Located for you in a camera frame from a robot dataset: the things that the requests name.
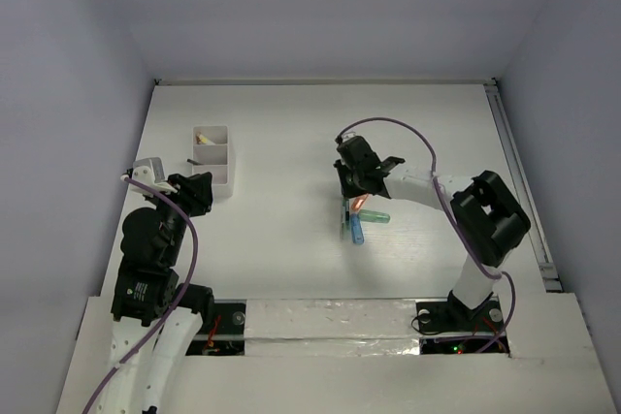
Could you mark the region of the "dark grey pen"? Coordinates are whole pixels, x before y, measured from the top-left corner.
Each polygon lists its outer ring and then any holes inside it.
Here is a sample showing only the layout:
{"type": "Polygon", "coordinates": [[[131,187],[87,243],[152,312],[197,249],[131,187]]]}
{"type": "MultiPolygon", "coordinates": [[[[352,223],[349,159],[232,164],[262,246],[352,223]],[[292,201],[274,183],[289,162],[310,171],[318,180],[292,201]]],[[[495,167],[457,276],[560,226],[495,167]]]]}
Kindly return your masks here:
{"type": "Polygon", "coordinates": [[[186,159],[186,162],[187,162],[188,164],[190,164],[190,165],[194,166],[194,167],[198,167],[198,166],[203,166],[203,165],[205,165],[205,164],[204,164],[204,163],[202,163],[202,162],[199,162],[199,161],[197,161],[197,160],[190,159],[190,158],[187,158],[187,159],[186,159]]]}

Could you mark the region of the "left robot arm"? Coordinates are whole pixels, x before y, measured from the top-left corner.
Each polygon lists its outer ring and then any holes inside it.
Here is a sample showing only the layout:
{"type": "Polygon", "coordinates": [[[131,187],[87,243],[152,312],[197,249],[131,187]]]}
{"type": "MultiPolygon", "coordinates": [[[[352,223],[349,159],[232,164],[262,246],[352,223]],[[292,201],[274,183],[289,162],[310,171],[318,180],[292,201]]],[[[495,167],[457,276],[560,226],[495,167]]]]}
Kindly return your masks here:
{"type": "Polygon", "coordinates": [[[191,284],[174,269],[186,235],[192,241],[189,266],[197,265],[192,220],[212,209],[212,175],[162,178],[142,165],[121,179],[150,205],[131,211],[121,226],[108,368],[83,410],[161,413],[192,339],[214,320],[212,289],[191,284]]]}

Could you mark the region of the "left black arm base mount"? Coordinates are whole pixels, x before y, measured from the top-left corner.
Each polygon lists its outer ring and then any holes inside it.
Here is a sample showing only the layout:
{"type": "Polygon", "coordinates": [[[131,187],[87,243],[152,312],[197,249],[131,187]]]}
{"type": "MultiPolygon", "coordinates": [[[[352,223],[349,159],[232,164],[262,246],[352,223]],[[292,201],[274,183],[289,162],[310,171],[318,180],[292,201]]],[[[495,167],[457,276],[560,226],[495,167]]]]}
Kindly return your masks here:
{"type": "Polygon", "coordinates": [[[194,336],[186,356],[242,356],[245,353],[246,301],[216,301],[214,315],[194,336]]]}

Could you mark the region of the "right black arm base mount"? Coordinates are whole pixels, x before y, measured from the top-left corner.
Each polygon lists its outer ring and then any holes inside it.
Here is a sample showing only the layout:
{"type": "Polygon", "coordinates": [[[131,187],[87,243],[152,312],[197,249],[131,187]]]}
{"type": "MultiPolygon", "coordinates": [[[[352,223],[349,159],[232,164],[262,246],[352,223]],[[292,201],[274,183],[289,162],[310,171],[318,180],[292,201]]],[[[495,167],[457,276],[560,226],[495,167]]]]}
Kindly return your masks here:
{"type": "Polygon", "coordinates": [[[496,299],[473,315],[447,301],[419,302],[410,325],[419,335],[422,355],[509,353],[506,322],[496,299]]]}

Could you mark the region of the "white pen yellow tip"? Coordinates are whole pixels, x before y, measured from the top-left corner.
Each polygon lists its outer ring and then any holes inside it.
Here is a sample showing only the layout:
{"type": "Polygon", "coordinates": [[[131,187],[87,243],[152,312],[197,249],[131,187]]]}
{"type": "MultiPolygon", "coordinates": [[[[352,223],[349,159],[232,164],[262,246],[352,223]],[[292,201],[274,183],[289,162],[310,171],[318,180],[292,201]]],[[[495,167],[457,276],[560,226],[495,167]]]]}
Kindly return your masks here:
{"type": "Polygon", "coordinates": [[[197,143],[197,141],[196,141],[196,144],[198,144],[198,145],[216,145],[216,143],[214,141],[210,140],[205,135],[204,135],[204,137],[205,137],[205,140],[204,140],[203,143],[197,143]]]}

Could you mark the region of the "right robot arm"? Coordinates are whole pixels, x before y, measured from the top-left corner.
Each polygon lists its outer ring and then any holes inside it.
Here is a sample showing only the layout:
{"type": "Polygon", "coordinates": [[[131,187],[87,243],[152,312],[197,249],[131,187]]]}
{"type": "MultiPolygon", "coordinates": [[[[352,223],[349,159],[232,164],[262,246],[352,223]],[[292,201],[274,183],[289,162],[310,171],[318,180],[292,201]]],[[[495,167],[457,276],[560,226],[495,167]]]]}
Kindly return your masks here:
{"type": "Polygon", "coordinates": [[[335,162],[342,194],[409,201],[447,215],[467,251],[461,274],[447,297],[446,316],[456,328],[467,329],[482,315],[501,277],[506,257],[522,242],[531,221],[496,173],[473,177],[439,176],[417,170],[403,158],[381,160],[361,136],[336,138],[335,162]]]}

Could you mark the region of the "clear silver pen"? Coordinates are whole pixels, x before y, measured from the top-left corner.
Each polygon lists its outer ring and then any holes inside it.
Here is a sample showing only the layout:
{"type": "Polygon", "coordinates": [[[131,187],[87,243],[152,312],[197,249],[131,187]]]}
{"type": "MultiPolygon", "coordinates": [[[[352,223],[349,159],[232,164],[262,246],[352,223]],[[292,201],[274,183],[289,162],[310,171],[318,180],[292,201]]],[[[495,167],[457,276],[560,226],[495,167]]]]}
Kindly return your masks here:
{"type": "Polygon", "coordinates": [[[347,199],[341,199],[341,207],[340,207],[340,240],[344,239],[345,231],[346,231],[346,220],[347,217],[347,199]]]}

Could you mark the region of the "green dark pen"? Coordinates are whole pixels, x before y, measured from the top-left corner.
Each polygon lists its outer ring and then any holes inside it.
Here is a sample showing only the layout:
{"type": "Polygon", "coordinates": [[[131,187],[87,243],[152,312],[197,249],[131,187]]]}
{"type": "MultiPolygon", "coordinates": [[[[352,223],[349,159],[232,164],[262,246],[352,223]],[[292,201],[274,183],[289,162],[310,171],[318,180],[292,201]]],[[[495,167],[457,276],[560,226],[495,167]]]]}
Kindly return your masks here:
{"type": "Polygon", "coordinates": [[[346,238],[347,238],[347,236],[348,236],[348,235],[349,235],[349,233],[350,233],[350,225],[349,225],[350,220],[349,220],[349,217],[350,217],[350,212],[349,212],[349,199],[347,199],[347,217],[346,217],[347,223],[346,223],[346,231],[345,231],[344,239],[346,239],[346,238]]]}

